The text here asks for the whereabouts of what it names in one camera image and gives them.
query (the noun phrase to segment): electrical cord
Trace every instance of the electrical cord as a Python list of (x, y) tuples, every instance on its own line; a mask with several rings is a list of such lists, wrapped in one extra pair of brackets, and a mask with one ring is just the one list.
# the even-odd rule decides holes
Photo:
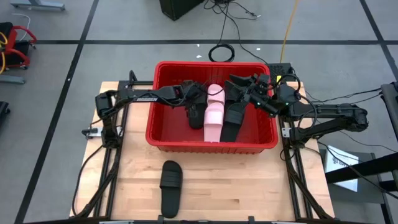
[[(0, 32), (0, 36), (4, 39), (4, 42), (0, 40), (0, 49), (2, 48), (2, 44), (7, 45), (8, 44), (8, 40), (7, 37)], [(4, 70), (6, 69), (6, 56), (4, 54), (4, 52), (1, 52), (1, 60), (2, 60), (2, 66), (0, 69), (0, 74), (2, 74), (4, 72)]]
[(298, 4), (299, 4), (299, 0), (295, 0), (294, 6), (293, 6), (293, 11), (292, 11), (292, 14), (290, 15), (290, 19), (289, 19), (289, 24), (287, 25), (285, 38), (284, 38), (284, 43), (282, 44), (282, 50), (280, 51), (279, 63), (282, 63), (282, 60), (284, 58), (286, 39), (287, 39), (287, 36), (289, 35), (290, 28), (292, 27), (293, 17), (294, 17), (294, 14), (296, 13)]
[(332, 99), (317, 100), (317, 101), (314, 101), (314, 103), (326, 103), (327, 101), (332, 101), (332, 100), (337, 100), (337, 99), (342, 99), (342, 98), (351, 98), (352, 96), (355, 96), (355, 95), (360, 95), (360, 94), (364, 94), (364, 93), (371, 93), (371, 92), (379, 91), (379, 90), (381, 90), (381, 89), (380, 89), (380, 88), (377, 88), (377, 89), (374, 89), (374, 90), (366, 90), (366, 91), (361, 91), (361, 92), (357, 92), (357, 93), (352, 93), (352, 94), (345, 95), (345, 96), (339, 96), (339, 97), (332, 98)]
[(390, 150), (390, 151), (392, 151), (392, 152), (398, 152), (398, 151), (395, 151), (395, 150), (393, 150), (393, 149), (390, 149), (389, 147), (387, 147), (387, 146), (383, 146), (383, 145), (379, 145), (379, 144), (365, 144), (365, 143), (362, 143), (362, 142), (360, 142), (360, 141), (358, 141), (358, 140), (355, 140), (353, 137), (351, 137), (350, 135), (348, 135), (347, 133), (344, 133), (344, 132), (342, 132), (342, 131), (339, 131), (340, 133), (343, 133), (344, 135), (346, 135), (347, 137), (349, 137), (351, 140), (353, 140), (354, 142), (356, 142), (356, 143), (358, 143), (358, 144), (361, 144), (361, 145), (363, 145), (363, 146), (371, 146), (371, 147), (383, 147), (384, 149), (387, 149), (387, 150)]
[(315, 101), (313, 101), (313, 102), (320, 101), (320, 100), (314, 98), (307, 90), (305, 90), (305, 93), (306, 93), (311, 99), (315, 100)]
[(393, 197), (393, 198), (395, 198), (395, 199), (398, 199), (398, 196), (395, 196), (394, 194), (388, 192), (388, 191), (385, 190), (384, 188), (382, 188), (382, 187), (376, 185), (375, 183), (373, 183), (372, 181), (370, 181), (368, 178), (366, 178), (364, 175), (362, 175), (361, 173), (359, 173), (354, 167), (352, 167), (351, 165), (347, 164), (346, 162), (344, 162), (344, 161), (342, 161), (341, 159), (339, 159), (338, 157), (336, 157), (336, 156), (331, 152), (331, 150), (329, 149), (329, 147), (328, 147), (326, 144), (324, 144), (324, 143), (322, 143), (322, 142), (319, 142), (319, 141), (318, 141), (318, 143), (321, 144), (321, 145), (323, 145), (323, 146), (325, 146), (326, 149), (329, 151), (329, 153), (330, 153), (334, 158), (338, 159), (338, 160), (339, 160), (340, 162), (342, 162), (344, 165), (346, 165), (347, 167), (349, 167), (349, 168), (350, 168), (356, 175), (358, 175), (360, 178), (362, 178), (362, 179), (364, 179), (365, 181), (369, 182), (371, 185), (377, 187), (381, 192), (383, 192), (383, 193), (385, 193), (385, 194), (388, 194), (388, 195), (390, 195), (391, 197)]
[(285, 149), (282, 149), (281, 151), (280, 151), (280, 153), (279, 153), (279, 158), (280, 159), (282, 159), (282, 161), (286, 161), (286, 160), (291, 160), (291, 159), (293, 159), (293, 157), (296, 155), (296, 149), (293, 149), (293, 154), (289, 157), (289, 158), (287, 158), (287, 159), (284, 159), (284, 158), (282, 158), (282, 154), (285, 152)]
[[(302, 96), (302, 95), (300, 95), (300, 97), (303, 98), (305, 101), (308, 102), (308, 104), (310, 104), (310, 105), (312, 106), (312, 110), (307, 111), (306, 113), (304, 113), (304, 114), (301, 116), (300, 120), (298, 121), (297, 131), (303, 134), (303, 133), (308, 132), (309, 130), (311, 130), (311, 129), (314, 127), (314, 125), (315, 125), (315, 123), (317, 122), (317, 119), (318, 119), (318, 111), (317, 111), (315, 105), (314, 105), (307, 97)], [(312, 120), (312, 124), (311, 124), (311, 126), (307, 129), (307, 131), (302, 131), (302, 128), (300, 127), (301, 122), (303, 121), (303, 119), (305, 118), (305, 116), (306, 116), (307, 114), (311, 113), (311, 112), (314, 113), (314, 117), (313, 117), (313, 120)]]
[[(255, 57), (255, 58), (257, 58), (257, 59), (263, 61), (266, 65), (268, 65), (268, 63), (267, 63), (264, 59), (258, 57), (257, 55), (254, 55), (254, 54), (253, 54), (252, 52), (250, 52), (248, 49), (245, 49), (245, 48), (243, 47), (242, 42), (241, 42), (241, 33), (240, 33), (240, 31), (239, 31), (239, 26), (238, 26), (238, 24), (235, 22), (235, 20), (234, 20), (232, 17), (230, 17), (230, 16), (228, 15), (229, 3), (232, 2), (232, 0), (211, 1), (212, 3), (214, 3), (214, 5), (211, 6), (211, 7), (206, 7), (206, 5), (208, 4), (208, 2), (209, 2), (209, 0), (207, 0), (207, 2), (205, 3), (205, 5), (203, 6), (205, 9), (212, 9), (216, 14), (221, 14), (221, 13), (223, 13), (223, 14), (225, 15), (225, 18), (224, 18), (224, 25), (223, 25), (223, 30), (222, 30), (222, 32), (221, 32), (220, 40), (219, 40), (218, 44), (216, 44), (216, 46), (214, 46), (214, 47), (210, 50), (210, 52), (209, 52), (209, 59), (210, 59), (210, 61), (212, 61), (212, 62), (217, 62), (217, 61), (215, 61), (215, 60), (213, 59), (213, 57), (212, 57), (211, 55), (212, 55), (213, 51), (214, 51), (215, 49), (217, 49), (218, 47), (226, 47), (227, 49), (229, 49), (229, 50), (231, 51), (231, 56), (230, 56), (230, 58), (227, 59), (227, 60), (225, 60), (224, 62), (232, 62), (233, 59), (234, 59), (234, 57), (235, 57), (235, 54), (234, 54), (234, 50), (233, 50), (232, 45), (229, 45), (229, 44), (221, 45), (221, 44), (220, 44), (220, 43), (221, 43), (221, 40), (222, 40), (223, 32), (224, 32), (225, 20), (226, 20), (226, 18), (228, 17), (228, 18), (231, 19), (231, 21), (234, 23), (234, 25), (235, 25), (235, 27), (236, 27), (236, 30), (238, 31), (239, 45), (241, 46), (241, 48), (242, 48), (244, 51), (246, 51), (247, 53), (251, 54), (253, 57)], [(214, 8), (215, 8), (216, 6), (219, 7), (219, 9), (220, 9), (221, 12), (216, 12), (216, 11), (214, 10)]]
[[(309, 150), (312, 150), (312, 151), (314, 151), (314, 152), (317, 152), (317, 153), (321, 156), (321, 153), (318, 152), (318, 151), (316, 151), (315, 149), (311, 149), (311, 148), (309, 148), (309, 147), (307, 147), (307, 146), (304, 146), (304, 149), (309, 149)], [(348, 159), (353, 159), (353, 160), (356, 160), (356, 161), (359, 161), (359, 162), (363, 162), (363, 161), (361, 161), (361, 160), (359, 160), (359, 159), (357, 159), (357, 158), (352, 158), (352, 157), (350, 157), (350, 156), (346, 156), (346, 155), (344, 155), (344, 154), (338, 153), (338, 152), (334, 151), (333, 149), (330, 149), (330, 150), (332, 150), (334, 153), (336, 153), (336, 154), (339, 155), (339, 156), (343, 156), (343, 157), (348, 158)]]
[(79, 184), (80, 184), (80, 178), (81, 178), (81, 173), (83, 172), (83, 169), (85, 168), (87, 162), (93, 157), (95, 156), (100, 149), (102, 149), (103, 146), (100, 146), (99, 148), (97, 148), (97, 150), (95, 150), (89, 157), (87, 157), (86, 161), (83, 163), (83, 165), (80, 168), (78, 177), (77, 177), (77, 183), (76, 183), (76, 188), (75, 188), (75, 193), (73, 194), (73, 200), (72, 200), (72, 212), (74, 214), (74, 216), (77, 216), (77, 212), (76, 212), (76, 208), (75, 208), (75, 200), (76, 200), (76, 196), (77, 196), (77, 192), (79, 189)]
[(359, 101), (357, 101), (357, 102), (353, 102), (353, 103), (350, 103), (350, 104), (361, 103), (361, 102), (364, 102), (364, 101), (367, 101), (367, 100), (371, 100), (371, 99), (373, 99), (373, 98), (375, 98), (375, 97), (377, 97), (377, 96), (380, 96), (380, 95), (381, 95), (381, 93), (377, 94), (376, 96), (372, 96), (372, 97), (366, 98), (366, 99), (364, 99), (364, 100), (359, 100)]
[[(29, 26), (30, 26), (30, 17), (29, 16), (21, 14), (21, 13), (12, 13), (12, 15), (26, 17), (28, 19), (26, 29), (29, 29)], [(26, 37), (26, 34), (27, 34), (27, 32), (25, 31), (25, 34), (22, 36), (21, 39), (19, 39), (19, 41), (22, 41)]]
[(281, 78), (276, 82), (276, 85), (275, 85), (274, 88), (276, 88), (276, 87), (281, 83), (281, 81), (284, 80), (284, 79), (287, 78), (287, 77), (292, 77), (292, 78), (294, 78), (294, 79), (297, 81), (297, 85), (298, 85), (298, 86), (297, 86), (297, 89), (295, 90), (295, 94), (296, 94), (296, 97), (300, 97), (300, 96), (301, 96), (301, 94), (300, 94), (301, 81), (300, 81), (300, 79), (298, 78), (298, 76), (296, 76), (296, 75), (294, 75), (294, 74), (282, 75)]
[(229, 3), (233, 3), (233, 4), (237, 4), (238, 6), (240, 6), (242, 9), (245, 10), (245, 13), (250, 14), (253, 17), (260, 17), (261, 15), (256, 15), (254, 12), (249, 11), (248, 9), (246, 9), (245, 7), (243, 7), (241, 4), (239, 4), (236, 1), (230, 1)]

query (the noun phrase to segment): white cable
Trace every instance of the white cable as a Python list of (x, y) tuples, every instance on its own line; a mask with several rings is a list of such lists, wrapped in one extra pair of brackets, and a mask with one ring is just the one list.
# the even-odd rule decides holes
[[(20, 14), (20, 13), (12, 13), (12, 15), (14, 15), (14, 16), (24, 16), (24, 17), (28, 18), (26, 29), (29, 29), (29, 25), (30, 25), (30, 17), (29, 16), (23, 15), (23, 14)], [(26, 37), (26, 34), (27, 34), (27, 32), (25, 32), (25, 34), (22, 36), (21, 39), (19, 39), (19, 41), (23, 40)]]

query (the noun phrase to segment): yellow cable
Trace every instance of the yellow cable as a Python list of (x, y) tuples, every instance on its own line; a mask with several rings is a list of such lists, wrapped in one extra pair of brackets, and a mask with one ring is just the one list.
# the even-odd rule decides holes
[(289, 35), (290, 27), (292, 26), (293, 17), (294, 17), (294, 14), (296, 13), (298, 4), (299, 4), (299, 0), (295, 0), (294, 6), (293, 6), (293, 11), (292, 11), (292, 14), (290, 15), (290, 19), (289, 19), (289, 24), (287, 25), (284, 43), (282, 44), (282, 51), (280, 53), (279, 63), (282, 63), (282, 59), (284, 58), (286, 39), (287, 39), (287, 36)]
[[(4, 42), (0, 40), (0, 47), (2, 44), (7, 45), (8, 44), (7, 37), (2, 32), (0, 32), (0, 35), (4, 39)], [(2, 67), (0, 70), (0, 74), (2, 74), (2, 72), (4, 72), (4, 70), (6, 69), (6, 56), (4, 55), (4, 52), (1, 52), (1, 58), (2, 58)]]

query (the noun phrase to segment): white label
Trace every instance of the white label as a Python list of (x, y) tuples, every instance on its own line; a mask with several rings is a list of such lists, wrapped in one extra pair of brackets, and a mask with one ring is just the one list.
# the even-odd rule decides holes
[(137, 101), (141, 101), (141, 102), (155, 102), (155, 101), (157, 101), (157, 97), (138, 98)]

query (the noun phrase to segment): black slide sandal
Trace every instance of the black slide sandal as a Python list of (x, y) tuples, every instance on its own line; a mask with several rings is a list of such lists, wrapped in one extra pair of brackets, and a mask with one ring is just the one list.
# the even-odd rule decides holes
[(162, 189), (162, 215), (173, 218), (180, 208), (182, 188), (182, 169), (178, 163), (166, 161), (163, 164), (160, 188)]

